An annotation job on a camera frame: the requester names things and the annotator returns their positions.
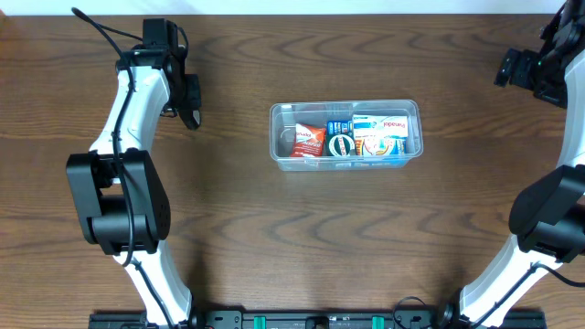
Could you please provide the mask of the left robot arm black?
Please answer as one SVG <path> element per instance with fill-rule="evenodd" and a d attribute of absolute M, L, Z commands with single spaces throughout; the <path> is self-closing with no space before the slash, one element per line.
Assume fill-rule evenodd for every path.
<path fill-rule="evenodd" d="M 66 164 L 83 237 L 114 258 L 145 306 L 141 318 L 93 315 L 92 328 L 196 328 L 203 322 L 178 274 L 167 236 L 168 196 L 151 156 L 160 117 L 200 124 L 199 87 L 185 72 L 188 47 L 145 42 L 116 65 L 118 90 L 104 128 Z"/>

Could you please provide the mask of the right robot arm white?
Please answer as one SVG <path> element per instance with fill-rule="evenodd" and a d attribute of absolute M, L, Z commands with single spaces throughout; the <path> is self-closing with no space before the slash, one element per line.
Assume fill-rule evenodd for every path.
<path fill-rule="evenodd" d="M 557 167 L 525 188 L 512 205 L 505 245 L 484 272 L 437 313 L 438 328 L 543 328 L 540 314 L 510 309 L 550 273 L 584 252 L 584 2 L 567 0 L 541 31 L 538 51 L 509 49 L 495 77 L 566 111 Z"/>

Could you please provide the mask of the red orange sachet packet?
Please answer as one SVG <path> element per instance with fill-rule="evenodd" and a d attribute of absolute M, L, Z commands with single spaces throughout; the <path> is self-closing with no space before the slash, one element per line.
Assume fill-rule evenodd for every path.
<path fill-rule="evenodd" d="M 325 128 L 295 124 L 291 157 L 320 157 L 324 149 Z"/>

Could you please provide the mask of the blue Kool Fever box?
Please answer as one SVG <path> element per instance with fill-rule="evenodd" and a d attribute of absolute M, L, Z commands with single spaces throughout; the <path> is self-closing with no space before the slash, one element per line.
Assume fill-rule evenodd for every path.
<path fill-rule="evenodd" d="M 406 153 L 406 139 L 390 137 L 356 138 L 353 123 L 350 121 L 330 121 L 327 123 L 326 136 L 339 133 L 349 134 L 355 141 L 358 156 L 403 155 Z"/>

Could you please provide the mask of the white blue Panadol box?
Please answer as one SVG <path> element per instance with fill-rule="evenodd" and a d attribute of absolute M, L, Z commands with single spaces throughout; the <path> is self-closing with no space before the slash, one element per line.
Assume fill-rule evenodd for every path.
<path fill-rule="evenodd" d="M 406 139 L 409 135 L 407 116 L 354 115 L 353 131 L 356 138 L 390 137 Z"/>

